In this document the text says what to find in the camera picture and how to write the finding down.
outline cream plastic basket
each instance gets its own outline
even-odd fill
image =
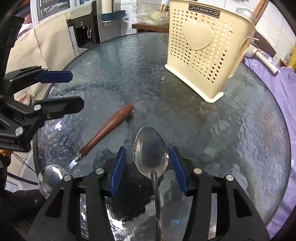
[[[223,96],[256,28],[247,18],[196,1],[170,0],[165,68],[205,101]]]

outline bolt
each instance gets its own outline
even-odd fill
[[[70,181],[71,180],[71,176],[70,175],[66,175],[66,176],[64,176],[64,181]]]
[[[41,105],[37,104],[34,106],[34,111],[40,110],[41,109]]]
[[[202,170],[200,168],[194,168],[193,172],[195,174],[201,174],[202,173]]]
[[[21,136],[24,132],[24,129],[23,127],[19,126],[18,128],[15,129],[15,135],[18,137],[18,136]]]
[[[227,176],[226,176],[226,179],[227,179],[228,181],[233,181],[234,177],[233,177],[232,175],[227,175]]]
[[[96,169],[96,174],[103,174],[103,173],[104,173],[104,169],[103,168]]]

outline purple tablecloth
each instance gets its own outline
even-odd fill
[[[273,59],[265,57],[276,66]],[[287,191],[284,199],[272,221],[267,226],[272,238],[283,226],[296,205],[296,73],[289,67],[281,67],[277,76],[264,65],[257,57],[245,58],[245,64],[253,70],[268,86],[277,100],[286,119],[292,150],[292,165]]]

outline clear plastic bag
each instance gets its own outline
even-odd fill
[[[158,12],[145,5],[137,5],[136,13],[126,15],[123,21],[126,23],[141,23],[148,25],[167,25],[169,24],[168,12]]]

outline glass tabletop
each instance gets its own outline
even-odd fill
[[[85,176],[119,148],[127,150],[118,192],[106,198],[116,240],[154,240],[155,206],[149,179],[137,170],[133,143],[144,125],[154,126],[169,148],[211,175],[232,174],[263,221],[275,213],[288,182],[291,153],[283,114],[265,84],[240,64],[224,96],[206,103],[164,68],[168,34],[143,33],[101,43],[73,60],[65,70],[70,83],[54,84],[46,98],[81,96],[78,114],[47,121],[38,131],[37,170],[50,164],[66,167],[117,110],[134,104],[132,117],[105,137],[70,174]],[[169,167],[160,183],[168,240],[184,235],[192,198],[185,197]],[[81,196],[82,233],[87,237],[85,196]],[[210,224],[215,232],[215,218]]]

